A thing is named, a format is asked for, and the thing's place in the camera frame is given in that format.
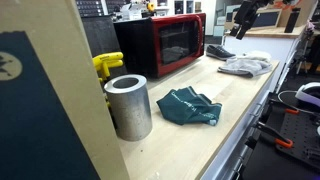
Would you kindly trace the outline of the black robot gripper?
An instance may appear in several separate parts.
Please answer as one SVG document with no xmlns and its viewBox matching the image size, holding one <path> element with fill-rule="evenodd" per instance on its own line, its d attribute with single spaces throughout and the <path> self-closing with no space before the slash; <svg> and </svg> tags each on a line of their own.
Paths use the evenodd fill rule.
<svg viewBox="0 0 320 180">
<path fill-rule="evenodd" d="M 232 27 L 229 35 L 234 37 L 237 35 L 236 38 L 241 40 L 253 25 L 258 9 L 266 5 L 267 0 L 244 0 L 234 17 L 236 24 Z"/>
</svg>

